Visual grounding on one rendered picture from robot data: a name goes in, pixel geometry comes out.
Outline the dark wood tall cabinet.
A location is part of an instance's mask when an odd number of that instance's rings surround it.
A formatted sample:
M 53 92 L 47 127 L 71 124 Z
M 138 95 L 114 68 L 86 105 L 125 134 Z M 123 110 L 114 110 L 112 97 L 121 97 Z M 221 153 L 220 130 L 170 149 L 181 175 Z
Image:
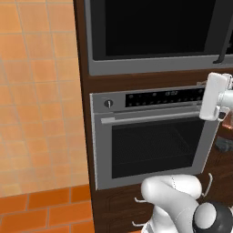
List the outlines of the dark wood tall cabinet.
M 141 183 L 123 187 L 97 190 L 95 182 L 95 162 L 93 155 L 93 138 L 91 123 L 90 95 L 92 93 L 122 92 L 142 89 L 170 88 L 177 86 L 203 86 L 205 87 L 208 75 L 212 72 L 228 73 L 233 75 L 233 67 L 167 71 L 156 73 L 124 74 L 109 76 L 92 76 L 88 72 L 88 57 L 86 45 L 86 17 L 85 0 L 74 0 L 77 50 L 79 58 L 80 82 L 82 90 L 83 113 L 86 133 L 86 150 L 88 175 L 90 182 L 92 210 L 95 233 L 107 233 L 107 224 L 120 216 L 135 215 L 146 212 L 150 217 L 153 208 L 150 204 L 131 208 L 129 210 L 109 212 L 106 209 L 106 200 L 116 192 L 139 192 Z M 202 173 L 191 175 L 207 188 L 209 176 L 213 176 L 213 182 L 208 192 L 208 198 L 220 202 L 226 206 L 233 206 L 233 152 L 223 153 L 218 148 L 220 137 L 233 139 L 233 130 L 226 129 L 219 122 L 212 148 L 208 154 L 208 160 Z

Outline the black glass microwave door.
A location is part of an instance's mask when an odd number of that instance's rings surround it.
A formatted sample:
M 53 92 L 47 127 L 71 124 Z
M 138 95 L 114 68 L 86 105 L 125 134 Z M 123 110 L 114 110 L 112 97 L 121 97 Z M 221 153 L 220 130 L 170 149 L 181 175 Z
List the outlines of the black glass microwave door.
M 220 53 L 233 0 L 90 0 L 93 57 L 119 60 Z

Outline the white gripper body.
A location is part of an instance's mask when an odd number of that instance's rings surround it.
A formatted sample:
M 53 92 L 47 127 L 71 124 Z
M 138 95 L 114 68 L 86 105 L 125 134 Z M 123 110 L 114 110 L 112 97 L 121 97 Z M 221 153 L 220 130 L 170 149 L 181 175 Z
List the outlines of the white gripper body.
M 210 73 L 199 117 L 207 121 L 223 121 L 230 111 L 233 111 L 233 75 Z

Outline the grey built-in oven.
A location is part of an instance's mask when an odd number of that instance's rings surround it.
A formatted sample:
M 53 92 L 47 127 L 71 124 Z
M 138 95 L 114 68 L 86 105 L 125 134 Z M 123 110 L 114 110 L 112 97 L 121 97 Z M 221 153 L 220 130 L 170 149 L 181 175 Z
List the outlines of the grey built-in oven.
M 170 88 L 90 95 L 96 189 L 147 177 L 203 172 L 218 130 L 199 118 L 205 88 Z

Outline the dark wood drawer front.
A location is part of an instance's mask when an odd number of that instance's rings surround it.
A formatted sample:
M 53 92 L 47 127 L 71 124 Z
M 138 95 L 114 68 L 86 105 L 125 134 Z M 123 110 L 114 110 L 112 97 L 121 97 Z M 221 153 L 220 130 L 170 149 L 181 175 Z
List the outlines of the dark wood drawer front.
M 145 205 L 146 203 L 137 203 L 137 199 L 144 199 L 141 194 L 137 192 L 122 191 L 116 192 L 106 200 L 106 209 L 109 212 L 129 210 Z
M 142 227 L 134 227 L 132 221 L 137 224 L 146 223 L 150 216 L 146 212 L 139 212 L 135 215 L 120 216 L 107 224 L 107 233 L 129 233 L 140 230 Z

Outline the grey black microwave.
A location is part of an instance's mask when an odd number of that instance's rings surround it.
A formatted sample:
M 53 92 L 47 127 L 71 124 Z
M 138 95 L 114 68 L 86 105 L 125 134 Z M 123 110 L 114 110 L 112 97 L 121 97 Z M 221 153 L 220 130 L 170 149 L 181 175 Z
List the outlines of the grey black microwave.
M 119 60 L 95 60 L 93 57 L 90 0 L 85 0 L 88 72 L 92 76 L 156 73 L 233 67 L 233 41 L 229 40 L 224 61 L 213 64 L 219 54 L 210 56 L 172 56 Z

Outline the grey glass oven door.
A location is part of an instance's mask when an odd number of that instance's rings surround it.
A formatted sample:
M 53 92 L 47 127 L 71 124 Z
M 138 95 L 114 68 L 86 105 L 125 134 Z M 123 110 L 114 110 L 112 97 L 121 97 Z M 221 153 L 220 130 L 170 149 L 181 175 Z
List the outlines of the grey glass oven door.
M 147 177 L 198 175 L 208 160 L 219 122 L 195 117 L 101 124 L 101 118 L 161 116 L 157 111 L 92 115 L 96 189 L 141 183 Z

